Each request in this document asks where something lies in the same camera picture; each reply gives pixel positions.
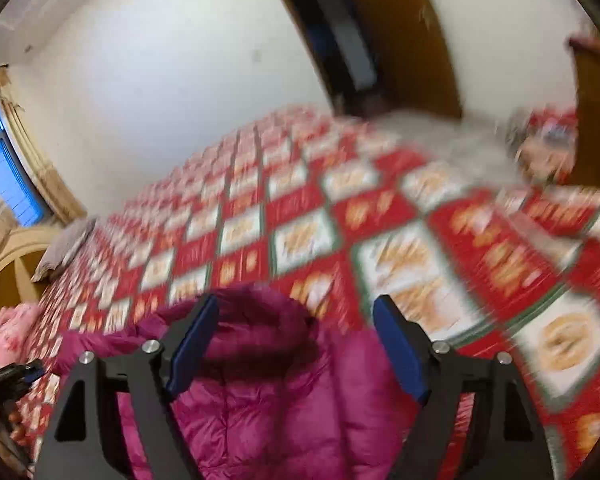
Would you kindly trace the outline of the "person's left hand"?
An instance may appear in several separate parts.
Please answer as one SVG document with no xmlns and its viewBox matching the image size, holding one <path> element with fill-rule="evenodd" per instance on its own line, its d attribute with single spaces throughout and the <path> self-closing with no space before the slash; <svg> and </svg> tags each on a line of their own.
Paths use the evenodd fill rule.
<svg viewBox="0 0 600 480">
<path fill-rule="evenodd" d="M 18 410 L 12 410 L 8 413 L 8 420 L 10 426 L 12 426 L 12 432 L 10 437 L 15 442 L 23 444 L 27 437 L 27 429 L 23 426 L 23 418 Z"/>
</svg>

